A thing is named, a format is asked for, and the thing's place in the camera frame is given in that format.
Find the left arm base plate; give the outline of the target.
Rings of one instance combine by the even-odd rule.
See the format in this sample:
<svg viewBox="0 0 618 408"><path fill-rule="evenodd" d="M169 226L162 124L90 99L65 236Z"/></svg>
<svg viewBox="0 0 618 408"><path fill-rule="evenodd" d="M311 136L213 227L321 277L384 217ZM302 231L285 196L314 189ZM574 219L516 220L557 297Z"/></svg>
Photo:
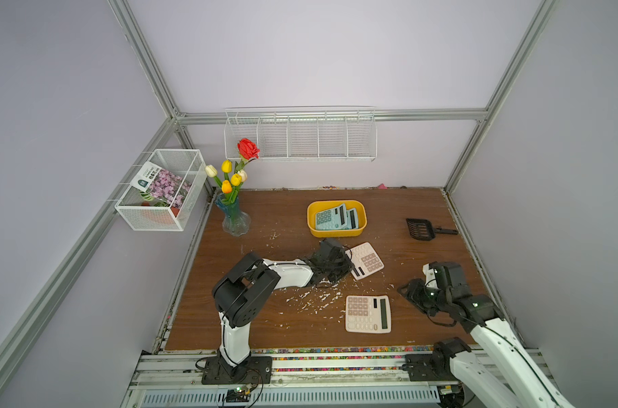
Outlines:
<svg viewBox="0 0 618 408"><path fill-rule="evenodd" d="M248 357L232 367L220 355L203 359L203 385L269 384L273 374L271 357Z"/></svg>

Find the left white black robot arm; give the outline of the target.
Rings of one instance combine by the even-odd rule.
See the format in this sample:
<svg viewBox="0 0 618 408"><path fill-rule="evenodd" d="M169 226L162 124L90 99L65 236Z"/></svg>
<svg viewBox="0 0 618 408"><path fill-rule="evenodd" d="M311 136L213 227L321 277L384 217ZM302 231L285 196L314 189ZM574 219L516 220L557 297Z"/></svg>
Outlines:
<svg viewBox="0 0 618 408"><path fill-rule="evenodd" d="M354 270L351 251L334 238L320 241L309 257L274 261L251 252L244 255L212 289L220 322L219 362L230 372L251 357L251 322L273 292L286 288L336 284Z"/></svg>

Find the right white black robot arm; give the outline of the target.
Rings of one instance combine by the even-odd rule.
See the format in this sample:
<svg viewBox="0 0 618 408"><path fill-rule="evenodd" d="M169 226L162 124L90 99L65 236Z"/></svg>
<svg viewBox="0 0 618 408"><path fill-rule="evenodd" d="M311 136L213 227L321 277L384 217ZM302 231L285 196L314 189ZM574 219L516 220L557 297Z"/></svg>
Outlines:
<svg viewBox="0 0 618 408"><path fill-rule="evenodd" d="M428 319L445 313L450 326L462 326L503 377L488 372L461 338L450 338L435 343L429 355L407 355L402 369L410 381L457 381L487 407L571 406L526 352L496 303L471 291L461 265L428 263L423 273L398 292Z"/></svg>

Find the teal calculator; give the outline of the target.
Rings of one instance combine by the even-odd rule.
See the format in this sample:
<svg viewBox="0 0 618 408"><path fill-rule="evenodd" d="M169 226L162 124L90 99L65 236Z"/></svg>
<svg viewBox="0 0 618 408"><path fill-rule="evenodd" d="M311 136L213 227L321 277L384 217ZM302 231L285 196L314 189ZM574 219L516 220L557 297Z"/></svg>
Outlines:
<svg viewBox="0 0 618 408"><path fill-rule="evenodd" d="M346 210L346 228L348 230L356 230L359 228L358 211L356 208Z"/></svg>
<svg viewBox="0 0 618 408"><path fill-rule="evenodd" d="M339 231L346 229L346 205L325 209L316 213L315 224L318 231Z"/></svg>

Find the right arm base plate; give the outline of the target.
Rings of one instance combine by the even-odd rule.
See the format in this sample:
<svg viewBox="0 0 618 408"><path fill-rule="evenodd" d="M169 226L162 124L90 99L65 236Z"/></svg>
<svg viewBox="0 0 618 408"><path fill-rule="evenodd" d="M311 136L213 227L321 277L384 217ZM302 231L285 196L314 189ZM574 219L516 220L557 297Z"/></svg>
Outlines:
<svg viewBox="0 0 618 408"><path fill-rule="evenodd" d="M449 368L449 359L440 353L406 355L402 370L410 382L455 382Z"/></svg>

